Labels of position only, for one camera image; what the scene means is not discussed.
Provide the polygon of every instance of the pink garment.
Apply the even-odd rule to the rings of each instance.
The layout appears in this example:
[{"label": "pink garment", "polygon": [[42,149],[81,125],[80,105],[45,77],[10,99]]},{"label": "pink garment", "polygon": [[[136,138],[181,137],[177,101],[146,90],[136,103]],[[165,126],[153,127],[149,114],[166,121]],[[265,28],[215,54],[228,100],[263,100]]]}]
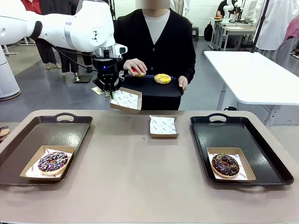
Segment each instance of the pink garment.
[{"label": "pink garment", "polygon": [[299,37],[299,16],[292,20],[286,30],[285,40],[290,36]]}]

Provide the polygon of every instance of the hand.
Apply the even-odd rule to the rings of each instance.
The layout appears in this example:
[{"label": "hand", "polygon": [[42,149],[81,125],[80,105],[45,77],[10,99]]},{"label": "hand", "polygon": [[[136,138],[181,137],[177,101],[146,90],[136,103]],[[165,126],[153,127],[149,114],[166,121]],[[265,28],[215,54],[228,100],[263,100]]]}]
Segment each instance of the hand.
[{"label": "hand", "polygon": [[129,74],[133,76],[134,73],[132,71],[132,68],[135,68],[139,74],[146,73],[146,71],[148,70],[145,64],[142,61],[138,60],[137,58],[127,60],[123,65],[123,69],[127,70]]},{"label": "hand", "polygon": [[185,91],[188,86],[188,79],[185,76],[180,76],[180,78],[178,78],[178,85]]}]

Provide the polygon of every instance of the black backpack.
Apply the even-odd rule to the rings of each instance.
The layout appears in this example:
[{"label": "black backpack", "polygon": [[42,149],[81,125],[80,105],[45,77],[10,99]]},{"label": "black backpack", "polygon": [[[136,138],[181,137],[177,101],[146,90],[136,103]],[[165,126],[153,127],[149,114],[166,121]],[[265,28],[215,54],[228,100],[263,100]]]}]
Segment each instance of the black backpack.
[{"label": "black backpack", "polygon": [[211,22],[207,25],[205,28],[204,36],[206,41],[211,41],[213,35],[213,26],[211,25]]}]

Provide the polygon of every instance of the black pants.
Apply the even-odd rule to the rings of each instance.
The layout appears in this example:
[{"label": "black pants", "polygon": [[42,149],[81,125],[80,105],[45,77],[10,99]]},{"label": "black pants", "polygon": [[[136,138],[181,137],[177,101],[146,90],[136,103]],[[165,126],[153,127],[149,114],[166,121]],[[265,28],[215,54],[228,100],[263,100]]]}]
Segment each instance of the black pants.
[{"label": "black pants", "polygon": [[181,104],[181,97],[150,97],[142,96],[143,111],[177,111]]},{"label": "black pants", "polygon": [[60,60],[61,60],[61,70],[63,73],[65,72],[69,72],[70,71],[70,66],[71,66],[71,72],[78,72],[79,71],[79,65],[75,62],[78,62],[77,59],[77,55],[73,54],[72,52],[76,53],[75,50],[71,50],[71,49],[66,49],[66,48],[58,48],[59,51],[59,56],[60,56]]},{"label": "black pants", "polygon": [[36,40],[36,47],[44,64],[57,63],[53,48],[50,45],[42,44],[41,42]]},{"label": "black pants", "polygon": [[[82,52],[82,54],[89,55],[89,56],[91,55],[88,52]],[[92,58],[88,56],[83,56],[83,61],[86,66],[91,66],[93,64]]]}]

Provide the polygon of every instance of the black tray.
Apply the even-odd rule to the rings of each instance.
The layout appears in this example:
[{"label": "black tray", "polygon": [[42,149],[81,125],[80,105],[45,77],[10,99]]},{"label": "black tray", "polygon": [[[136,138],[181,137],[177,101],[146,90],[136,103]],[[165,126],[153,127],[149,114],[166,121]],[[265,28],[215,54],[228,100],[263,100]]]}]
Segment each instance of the black tray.
[{"label": "black tray", "polygon": [[[57,120],[58,117],[64,115],[71,116],[74,120]],[[79,117],[71,113],[33,118],[0,154],[0,185],[32,186],[55,184],[62,181],[72,165],[72,160],[76,158],[76,153],[92,120],[92,117]],[[33,181],[20,177],[22,170],[41,146],[72,146],[76,148],[70,165],[65,169],[60,181]]]},{"label": "black tray", "polygon": [[142,92],[143,96],[181,97],[184,94],[183,89],[178,86],[178,79],[175,77],[171,77],[170,83],[162,85],[156,83],[152,75],[145,75],[144,77],[126,75],[122,87]]},{"label": "black tray", "polygon": [[[210,118],[214,116],[225,117],[226,121],[210,121]],[[294,182],[291,173],[248,118],[229,117],[216,113],[206,117],[191,117],[190,120],[206,174],[212,182],[249,186],[290,185]],[[256,180],[249,183],[217,180],[209,161],[207,147],[240,148]]]}]

